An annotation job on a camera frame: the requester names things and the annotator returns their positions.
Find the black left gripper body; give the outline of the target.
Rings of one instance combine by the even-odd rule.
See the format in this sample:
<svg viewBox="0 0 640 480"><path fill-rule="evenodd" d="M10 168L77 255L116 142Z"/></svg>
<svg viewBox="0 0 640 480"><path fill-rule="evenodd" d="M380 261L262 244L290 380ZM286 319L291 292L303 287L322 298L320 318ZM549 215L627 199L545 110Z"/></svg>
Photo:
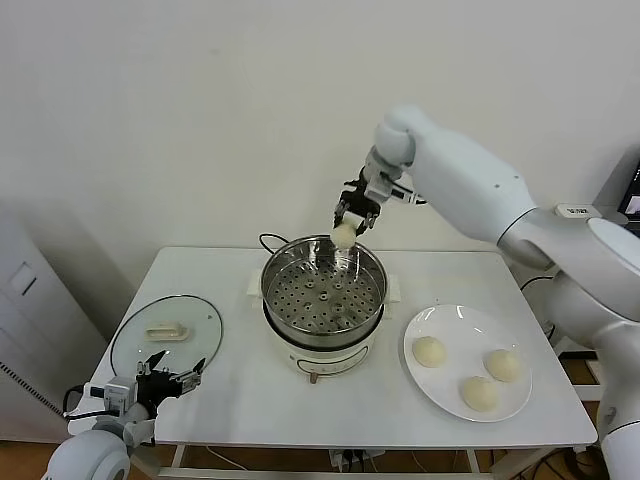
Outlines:
<svg viewBox="0 0 640 480"><path fill-rule="evenodd" d="M136 402L144 407L148 415L156 415L159 406L167 398L181 396L181 383L170 372L153 370L137 375L136 382Z"/></svg>

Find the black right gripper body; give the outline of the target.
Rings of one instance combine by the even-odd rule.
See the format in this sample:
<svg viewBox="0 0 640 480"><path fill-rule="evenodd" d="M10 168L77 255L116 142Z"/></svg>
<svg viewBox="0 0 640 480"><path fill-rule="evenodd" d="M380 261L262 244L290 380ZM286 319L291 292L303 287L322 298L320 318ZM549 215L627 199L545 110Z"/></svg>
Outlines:
<svg viewBox="0 0 640 480"><path fill-rule="evenodd" d="M354 190L344 190L340 195L340 205L344 211L357 216L378 216L380 205L365 196L367 182L363 178L344 183L345 186L354 187Z"/></svg>

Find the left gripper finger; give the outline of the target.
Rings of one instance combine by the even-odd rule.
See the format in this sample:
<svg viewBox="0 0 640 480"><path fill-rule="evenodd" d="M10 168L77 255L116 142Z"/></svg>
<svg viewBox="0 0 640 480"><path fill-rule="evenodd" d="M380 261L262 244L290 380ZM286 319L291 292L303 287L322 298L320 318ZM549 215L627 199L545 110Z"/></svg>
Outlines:
<svg viewBox="0 0 640 480"><path fill-rule="evenodd" d="M201 384L204 367L205 359L202 358L191 370L172 376L172 382L175 384L177 396L185 395Z"/></svg>
<svg viewBox="0 0 640 480"><path fill-rule="evenodd" d="M151 372L155 369L158 363L165 356L166 351L161 350L158 353L155 353L148 357L145 361L137 362L137 374L138 375L150 375Z"/></svg>

